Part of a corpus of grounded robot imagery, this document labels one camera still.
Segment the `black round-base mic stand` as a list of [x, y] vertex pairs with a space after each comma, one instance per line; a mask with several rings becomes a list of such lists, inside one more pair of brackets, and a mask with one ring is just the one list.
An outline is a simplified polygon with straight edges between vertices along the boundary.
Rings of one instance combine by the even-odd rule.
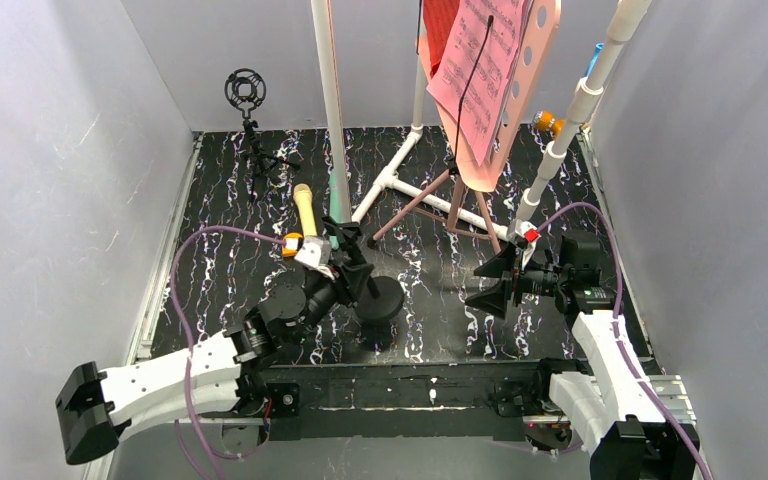
[[[329, 215], [324, 215], [322, 223], [327, 235], [335, 237], [338, 243], [337, 251], [330, 258], [332, 269], [345, 264], [371, 263], [360, 248], [362, 233], [357, 222], [337, 224]], [[404, 303], [404, 292], [398, 280], [385, 275], [375, 276], [374, 272], [375, 266], [363, 295], [357, 305], [350, 308], [362, 322], [378, 325], [389, 322], [399, 314]]]

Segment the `pink sheet music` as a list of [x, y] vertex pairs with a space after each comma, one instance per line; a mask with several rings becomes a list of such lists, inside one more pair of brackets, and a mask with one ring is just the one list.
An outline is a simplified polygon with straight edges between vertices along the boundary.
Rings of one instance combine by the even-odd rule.
[[455, 119], [456, 144], [487, 161], [501, 124], [528, 1], [461, 1], [439, 69], [427, 87]]

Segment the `black tripod shock mount stand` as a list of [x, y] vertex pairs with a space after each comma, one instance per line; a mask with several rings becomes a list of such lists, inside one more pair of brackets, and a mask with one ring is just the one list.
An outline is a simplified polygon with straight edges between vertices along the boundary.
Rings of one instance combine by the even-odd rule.
[[242, 117], [244, 142], [247, 145], [244, 156], [251, 172], [248, 187], [250, 204], [256, 203], [266, 192], [270, 175], [276, 167], [287, 166], [295, 172], [301, 168], [299, 162], [267, 153], [263, 148], [259, 124], [252, 119], [252, 112], [264, 103], [266, 93], [265, 80], [250, 68], [233, 71], [224, 83], [226, 100]]

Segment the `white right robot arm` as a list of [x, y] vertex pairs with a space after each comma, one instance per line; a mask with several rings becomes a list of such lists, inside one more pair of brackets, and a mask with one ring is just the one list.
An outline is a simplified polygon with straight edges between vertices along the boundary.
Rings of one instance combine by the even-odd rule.
[[474, 271], [494, 285], [467, 306], [496, 317], [525, 295], [549, 297], [586, 359], [539, 362], [528, 398], [565, 416], [589, 455], [593, 479], [692, 479], [700, 474], [700, 440], [677, 418], [634, 357], [616, 296], [601, 285], [596, 235], [568, 231], [557, 254], [528, 229]]

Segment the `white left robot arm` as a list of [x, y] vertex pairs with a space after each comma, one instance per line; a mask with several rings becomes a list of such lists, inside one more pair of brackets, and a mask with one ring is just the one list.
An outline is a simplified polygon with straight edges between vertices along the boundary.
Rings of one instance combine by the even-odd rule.
[[292, 337], [338, 304], [367, 322], [379, 319], [373, 304], [383, 299], [384, 284], [369, 264], [308, 270], [303, 284], [272, 288], [241, 321], [193, 347], [123, 367], [75, 367], [55, 399], [66, 463], [95, 461], [171, 420], [248, 406], [266, 413], [288, 408], [290, 393], [267, 384], [263, 371]]

